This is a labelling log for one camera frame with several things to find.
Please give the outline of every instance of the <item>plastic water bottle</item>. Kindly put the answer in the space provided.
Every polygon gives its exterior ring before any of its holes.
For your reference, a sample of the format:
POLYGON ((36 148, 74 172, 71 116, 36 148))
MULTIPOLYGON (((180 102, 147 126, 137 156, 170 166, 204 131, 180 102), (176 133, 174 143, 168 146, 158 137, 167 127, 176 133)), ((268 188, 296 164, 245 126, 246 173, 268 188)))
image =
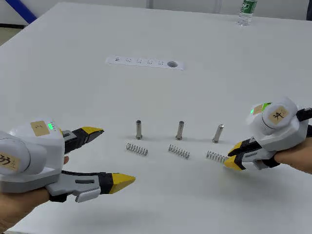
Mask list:
POLYGON ((252 21, 257 0, 244 0, 239 12, 238 25, 247 26, 252 21))

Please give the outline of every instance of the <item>gray gripper body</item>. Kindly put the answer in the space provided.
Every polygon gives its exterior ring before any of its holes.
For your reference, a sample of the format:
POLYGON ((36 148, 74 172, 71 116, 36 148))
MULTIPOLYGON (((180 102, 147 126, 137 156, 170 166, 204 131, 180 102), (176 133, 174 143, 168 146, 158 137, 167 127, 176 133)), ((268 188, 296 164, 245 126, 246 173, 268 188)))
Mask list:
POLYGON ((76 202, 84 202, 97 198, 101 193, 97 175, 82 176, 62 173, 57 182, 46 185, 45 188, 51 196, 72 194, 76 196, 76 202))

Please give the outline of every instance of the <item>power strip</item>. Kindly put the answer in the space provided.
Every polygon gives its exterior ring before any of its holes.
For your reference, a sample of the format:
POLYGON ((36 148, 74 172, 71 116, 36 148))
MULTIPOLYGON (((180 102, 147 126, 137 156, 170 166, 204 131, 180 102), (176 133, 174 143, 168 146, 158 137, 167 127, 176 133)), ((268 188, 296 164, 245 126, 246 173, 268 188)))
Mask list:
POLYGON ((141 67, 161 67, 168 69, 184 70, 184 64, 182 62, 173 60, 159 60, 154 58, 132 58, 122 56, 109 56, 106 59, 107 64, 122 64, 129 66, 141 66, 141 67))

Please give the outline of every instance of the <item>blue stripe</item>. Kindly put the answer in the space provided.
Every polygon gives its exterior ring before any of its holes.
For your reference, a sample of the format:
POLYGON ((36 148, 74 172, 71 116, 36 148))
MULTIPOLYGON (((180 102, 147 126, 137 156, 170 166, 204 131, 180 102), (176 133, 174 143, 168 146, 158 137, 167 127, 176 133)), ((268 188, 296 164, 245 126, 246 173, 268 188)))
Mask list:
POLYGON ((20 1, 20 0, 5 0, 27 23, 32 23, 37 17, 20 1))

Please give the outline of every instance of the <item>white wall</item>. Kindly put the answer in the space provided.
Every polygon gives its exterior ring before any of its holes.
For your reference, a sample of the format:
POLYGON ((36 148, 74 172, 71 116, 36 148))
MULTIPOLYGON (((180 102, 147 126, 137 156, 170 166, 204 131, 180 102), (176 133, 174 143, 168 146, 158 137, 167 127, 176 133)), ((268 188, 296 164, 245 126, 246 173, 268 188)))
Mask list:
MULTIPOLYGON (((37 17, 48 11, 61 1, 106 4, 114 6, 146 7, 147 0, 21 0, 37 17)), ((17 14, 4 0, 0 0, 0 23, 26 24, 24 19, 17 14)))
MULTIPOLYGON (((36 15, 40 16, 62 0, 22 0, 36 15)), ((146 7, 149 0, 65 0, 117 6, 146 7)), ((222 0, 221 13, 237 14, 243 0, 222 0)), ((258 0, 255 15, 304 20, 309 0, 258 0)), ((154 0, 154 8, 193 12, 212 12, 215 0, 154 0)), ((4 1, 0 0, 0 23, 26 24, 4 1)))
MULTIPOLYGON (((237 14, 243 0, 222 0, 221 13, 237 14)), ((304 20, 309 0, 258 0, 255 15, 304 20)), ((154 0, 154 8, 212 12, 215 0, 154 0)))

